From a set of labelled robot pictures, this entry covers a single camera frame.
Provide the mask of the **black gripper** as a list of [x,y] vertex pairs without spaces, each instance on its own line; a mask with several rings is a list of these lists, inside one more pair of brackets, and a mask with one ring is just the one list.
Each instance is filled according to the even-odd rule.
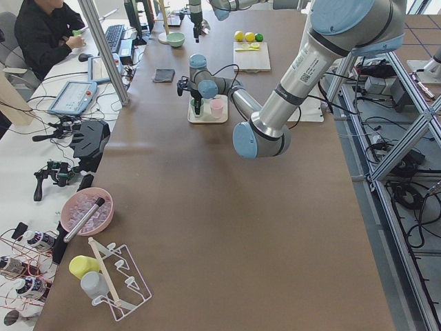
[[201,99],[203,97],[198,91],[198,86],[191,84],[189,90],[191,97],[194,99],[194,114],[201,114]]
[[195,42],[199,42],[199,37],[201,35],[201,24],[203,20],[202,12],[192,12],[191,13],[191,22],[194,24],[193,33]]

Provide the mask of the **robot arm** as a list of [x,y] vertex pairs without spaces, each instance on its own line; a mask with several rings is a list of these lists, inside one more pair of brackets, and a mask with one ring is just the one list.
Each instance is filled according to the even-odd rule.
[[177,93],[188,91],[196,111],[202,99],[228,96],[247,117],[233,130],[237,154],[246,159],[278,156],[291,141],[290,116],[336,59],[382,54],[402,45],[406,6],[406,1],[315,1],[306,44],[264,105],[236,79],[212,74],[201,54],[189,58],[189,76],[178,80]]
[[[223,21],[228,18],[230,12],[236,12],[241,10],[246,10],[253,5],[258,3],[266,3],[266,1],[259,0],[214,0],[208,1],[216,18],[219,21]],[[270,1],[272,3],[272,8],[275,10],[285,10],[285,9],[294,9],[301,11],[305,9],[308,1],[299,1],[299,0],[274,0]],[[196,43],[199,43],[199,37],[202,34],[202,22],[203,22],[203,9],[202,9],[202,1],[199,0],[189,0],[187,1],[187,5],[189,8],[189,17],[190,21],[193,23],[193,36]]]

